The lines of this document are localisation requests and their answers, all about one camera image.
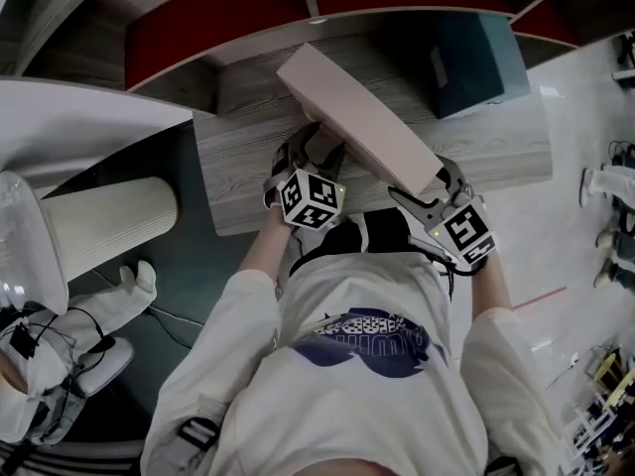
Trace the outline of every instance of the white cable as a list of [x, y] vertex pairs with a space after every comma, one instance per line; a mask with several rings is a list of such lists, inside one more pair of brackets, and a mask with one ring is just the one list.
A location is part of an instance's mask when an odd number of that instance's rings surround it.
[[[93, 274], [95, 274], [96, 276], [98, 276], [103, 282], [105, 282], [111, 288], [116, 288], [116, 286], [114, 284], [112, 284], [108, 279], [106, 279], [103, 276], [103, 274], [101, 274], [100, 272], [97, 272], [96, 270], [90, 270], [90, 271]], [[199, 328], [203, 328], [204, 327], [204, 324], [202, 324], [202, 323], [200, 323], [198, 321], [194, 321], [192, 319], [187, 319], [186, 317], [180, 317], [178, 315], [174, 315], [173, 313], [169, 313], [166, 310], [161, 310], [160, 308], [155, 307], [151, 303], [150, 303], [150, 305], [148, 305], [148, 308], [151, 308], [152, 310], [155, 310], [158, 313], [166, 315], [167, 317], [171, 317], [172, 319], [176, 319], [177, 321], [187, 322], [189, 324], [193, 324], [194, 326], [198, 326]]]

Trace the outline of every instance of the white floor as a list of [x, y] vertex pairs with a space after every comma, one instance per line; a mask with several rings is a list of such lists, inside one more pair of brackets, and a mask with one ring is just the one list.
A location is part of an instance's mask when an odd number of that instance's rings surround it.
[[[635, 93], [613, 81], [615, 70], [609, 42], [533, 69], [532, 86], [543, 94], [547, 111], [553, 179], [485, 195], [512, 302], [518, 305], [566, 288], [517, 309], [545, 388], [575, 354], [580, 357], [549, 389], [550, 402], [561, 413], [583, 387], [590, 348], [616, 337], [635, 346], [635, 296], [618, 285], [599, 291], [592, 286], [608, 256], [594, 248], [594, 241], [611, 217], [610, 201], [594, 196], [584, 209], [577, 202], [581, 169], [608, 162], [612, 140], [635, 142]], [[469, 327], [469, 288], [469, 280], [457, 278], [452, 302], [454, 357], [460, 355]]]

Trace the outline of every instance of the red line on floor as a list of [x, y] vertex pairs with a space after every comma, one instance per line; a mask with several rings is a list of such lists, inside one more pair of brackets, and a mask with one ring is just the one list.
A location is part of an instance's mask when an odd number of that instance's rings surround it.
[[541, 299], [545, 299], [545, 298], [551, 297], [553, 295], [556, 295], [557, 293], [561, 293], [566, 288], [567, 288], [567, 286], [562, 286], [561, 288], [558, 288], [556, 290], [549, 291], [548, 293], [544, 293], [543, 295], [540, 295], [539, 297], [535, 297], [534, 299], [530, 299], [529, 301], [525, 301], [524, 303], [520, 303], [519, 305], [514, 306], [514, 310], [516, 310], [516, 308], [521, 308], [523, 306], [527, 306], [527, 305], [530, 305], [532, 303], [535, 303], [536, 301], [540, 301]]

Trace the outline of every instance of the white sweatshirt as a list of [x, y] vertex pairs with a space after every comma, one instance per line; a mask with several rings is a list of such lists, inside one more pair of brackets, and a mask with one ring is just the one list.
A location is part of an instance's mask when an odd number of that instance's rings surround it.
[[400, 476], [482, 475], [490, 441], [526, 476], [558, 474], [568, 446], [518, 318], [479, 316], [459, 373], [440, 279], [416, 253], [325, 256], [278, 303], [265, 274], [236, 274], [161, 389], [142, 472], [185, 419], [224, 416], [196, 474], [290, 476], [358, 458]]

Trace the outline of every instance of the dark green floor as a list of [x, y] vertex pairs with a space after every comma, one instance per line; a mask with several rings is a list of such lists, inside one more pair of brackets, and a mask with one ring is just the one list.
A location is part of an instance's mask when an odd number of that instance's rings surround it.
[[[144, 259], [157, 271], [158, 296], [154, 305], [205, 322], [255, 234], [223, 238], [216, 235], [191, 124], [169, 129], [126, 148], [71, 179], [51, 195], [145, 177], [162, 178], [175, 190], [180, 203], [177, 225], [169, 233], [104, 263], [98, 270], [118, 284], [118, 269], [122, 264], [134, 265]], [[72, 296], [95, 293], [106, 287], [90, 272], [69, 284]], [[158, 316], [180, 340], [193, 344], [199, 328]], [[117, 334], [130, 340], [135, 348], [135, 358], [122, 374], [121, 382], [150, 414], [161, 384], [188, 351], [174, 342], [155, 318], [145, 314], [133, 319]]]

